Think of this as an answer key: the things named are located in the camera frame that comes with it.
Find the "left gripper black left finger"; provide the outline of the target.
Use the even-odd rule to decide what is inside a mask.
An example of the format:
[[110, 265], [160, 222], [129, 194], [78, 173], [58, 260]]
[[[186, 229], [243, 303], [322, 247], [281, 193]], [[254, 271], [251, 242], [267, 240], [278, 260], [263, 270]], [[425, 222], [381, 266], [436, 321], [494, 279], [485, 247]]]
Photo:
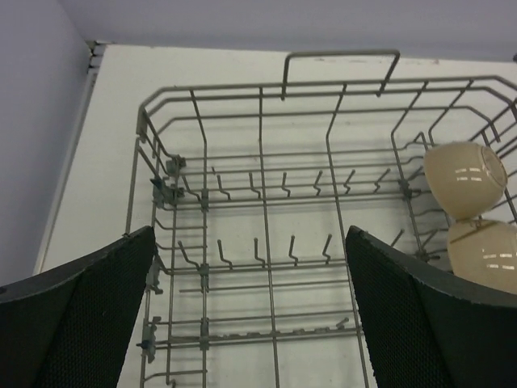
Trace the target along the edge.
[[145, 226], [1, 287], [3, 387], [115, 387], [153, 262]]

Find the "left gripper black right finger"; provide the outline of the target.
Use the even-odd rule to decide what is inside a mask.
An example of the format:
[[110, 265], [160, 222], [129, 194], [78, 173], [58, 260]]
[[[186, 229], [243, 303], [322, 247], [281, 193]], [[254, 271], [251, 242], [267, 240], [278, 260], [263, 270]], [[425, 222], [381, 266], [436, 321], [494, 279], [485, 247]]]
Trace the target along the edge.
[[347, 264], [379, 387], [514, 387], [516, 296], [415, 259], [357, 226]]

